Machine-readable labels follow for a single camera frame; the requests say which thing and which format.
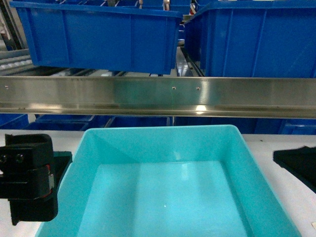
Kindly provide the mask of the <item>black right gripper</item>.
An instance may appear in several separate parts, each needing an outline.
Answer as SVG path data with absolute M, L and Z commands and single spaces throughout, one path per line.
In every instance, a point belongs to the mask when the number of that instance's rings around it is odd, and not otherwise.
M 316 148 L 303 146 L 273 152 L 273 161 L 316 192 Z

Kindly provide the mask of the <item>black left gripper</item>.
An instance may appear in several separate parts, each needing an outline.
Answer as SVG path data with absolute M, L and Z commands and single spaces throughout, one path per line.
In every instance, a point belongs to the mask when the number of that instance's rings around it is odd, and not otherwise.
M 72 163 L 70 151 L 54 151 L 47 134 L 5 135 L 0 148 L 0 197 L 11 222 L 48 222 L 58 214 L 58 190 Z

